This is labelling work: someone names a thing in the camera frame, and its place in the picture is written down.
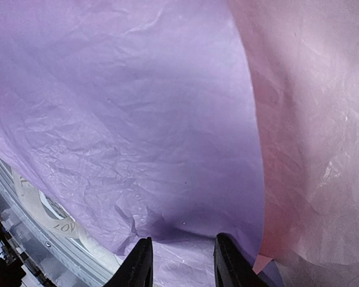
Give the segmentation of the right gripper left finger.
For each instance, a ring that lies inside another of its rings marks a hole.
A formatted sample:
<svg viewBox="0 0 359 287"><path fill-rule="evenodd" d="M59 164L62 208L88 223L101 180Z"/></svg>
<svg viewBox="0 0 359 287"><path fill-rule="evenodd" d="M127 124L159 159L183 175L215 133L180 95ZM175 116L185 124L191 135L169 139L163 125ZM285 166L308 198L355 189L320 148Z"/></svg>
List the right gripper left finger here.
<svg viewBox="0 0 359 287"><path fill-rule="evenodd" d="M150 237L140 239L104 287L152 287L153 244Z"/></svg>

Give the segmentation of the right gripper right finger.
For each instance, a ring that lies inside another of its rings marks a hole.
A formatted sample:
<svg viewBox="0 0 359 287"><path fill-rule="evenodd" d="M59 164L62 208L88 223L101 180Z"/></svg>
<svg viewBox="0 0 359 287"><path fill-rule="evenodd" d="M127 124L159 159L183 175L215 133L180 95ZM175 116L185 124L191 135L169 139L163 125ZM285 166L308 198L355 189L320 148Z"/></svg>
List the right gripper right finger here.
<svg viewBox="0 0 359 287"><path fill-rule="evenodd" d="M252 270L233 240L218 233L214 245L214 273L217 287L268 287Z"/></svg>

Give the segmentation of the white printed ribbon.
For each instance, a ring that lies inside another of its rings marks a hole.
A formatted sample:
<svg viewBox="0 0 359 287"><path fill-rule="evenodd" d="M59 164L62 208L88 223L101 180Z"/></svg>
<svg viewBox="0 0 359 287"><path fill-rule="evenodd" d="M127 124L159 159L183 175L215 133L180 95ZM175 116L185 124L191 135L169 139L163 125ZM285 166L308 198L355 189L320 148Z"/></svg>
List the white printed ribbon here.
<svg viewBox="0 0 359 287"><path fill-rule="evenodd" d="M47 200L42 192L15 170L11 173L22 206L36 222L57 236L79 240L88 253L109 271L116 271L121 266L121 260L88 235L64 208Z"/></svg>

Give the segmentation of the pink wrapping paper sheet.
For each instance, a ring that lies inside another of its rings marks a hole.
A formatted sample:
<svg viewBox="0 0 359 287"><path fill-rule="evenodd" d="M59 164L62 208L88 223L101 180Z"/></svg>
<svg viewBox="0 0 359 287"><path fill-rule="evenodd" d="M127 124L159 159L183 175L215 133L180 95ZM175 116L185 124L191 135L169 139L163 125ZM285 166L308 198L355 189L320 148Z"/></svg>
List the pink wrapping paper sheet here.
<svg viewBox="0 0 359 287"><path fill-rule="evenodd" d="M162 286L359 286L359 1L0 1L0 157Z"/></svg>

